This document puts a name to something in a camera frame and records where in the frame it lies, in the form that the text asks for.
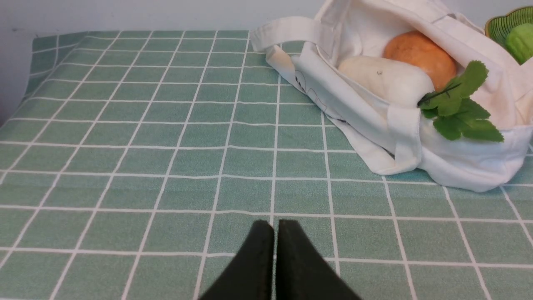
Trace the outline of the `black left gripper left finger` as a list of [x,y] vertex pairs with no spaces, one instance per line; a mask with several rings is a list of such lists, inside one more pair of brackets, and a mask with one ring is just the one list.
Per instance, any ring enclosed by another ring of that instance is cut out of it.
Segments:
[[270,300],[274,230],[265,220],[253,222],[239,251],[201,300]]

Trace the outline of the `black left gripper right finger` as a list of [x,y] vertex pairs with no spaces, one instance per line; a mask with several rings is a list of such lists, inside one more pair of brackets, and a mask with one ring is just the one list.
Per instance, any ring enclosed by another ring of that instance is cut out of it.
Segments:
[[276,258],[276,299],[359,300],[329,266],[296,220],[280,220]]

